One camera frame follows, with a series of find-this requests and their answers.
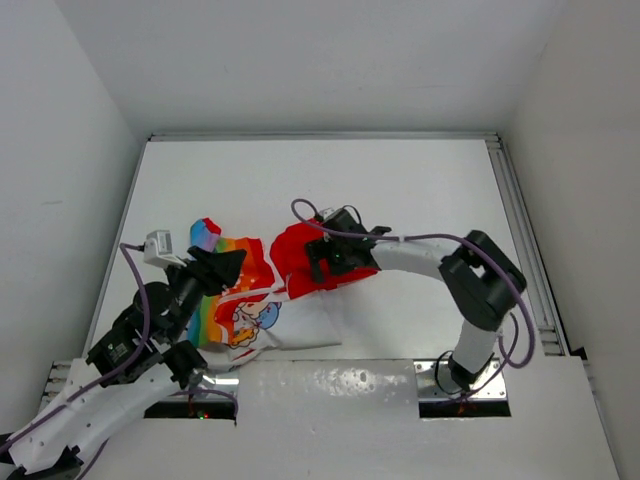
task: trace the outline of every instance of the white table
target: white table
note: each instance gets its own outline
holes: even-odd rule
[[[402,233],[481,229],[518,258],[482,139],[150,142],[118,240],[166,228],[184,251],[204,216],[228,236],[271,238],[294,223],[289,203],[298,196],[354,204],[366,226]],[[141,269],[145,281],[163,280]],[[88,345],[135,289],[116,255]],[[437,357],[460,332],[446,287],[385,272],[341,295],[342,345],[268,352],[240,370],[237,428],[140,421],[109,443],[95,478],[615,478],[579,360],[538,348],[528,368],[508,371],[511,418],[420,420],[411,359]]]

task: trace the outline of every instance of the black wire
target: black wire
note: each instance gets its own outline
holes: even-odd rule
[[[438,378],[438,372],[440,371],[440,362],[449,353],[453,353],[453,350],[447,350],[446,352],[444,352],[442,355],[440,355],[438,357],[438,359],[436,360],[436,365],[433,368],[433,377],[434,377],[434,379],[436,381],[436,385],[438,386],[438,388],[440,390],[442,390],[444,393],[446,393],[447,395],[451,396],[451,395],[456,395],[457,393],[460,393],[462,391],[462,389],[457,390],[455,392],[449,392],[449,391],[445,390],[444,388],[442,388],[442,385],[440,385],[440,379]]]
[[[353,205],[344,205],[342,208],[351,208],[351,209],[353,209],[353,211],[356,213],[356,216],[358,217],[358,223],[360,225],[362,225],[362,217],[360,216],[360,212],[358,211],[358,209],[356,207],[354,207]]]

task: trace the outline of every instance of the white wall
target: white wall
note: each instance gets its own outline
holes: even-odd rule
[[[136,132],[496,130],[564,0],[57,0]]]
[[[637,1],[571,1],[507,135],[569,340],[587,350],[629,479],[640,470],[639,25]]]
[[[139,151],[55,3],[3,1],[0,432],[82,350]]]

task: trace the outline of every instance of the cartoon print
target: cartoon print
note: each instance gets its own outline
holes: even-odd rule
[[[233,312],[231,348],[248,347],[258,338],[260,329],[269,329],[278,320],[281,303],[241,302]]]

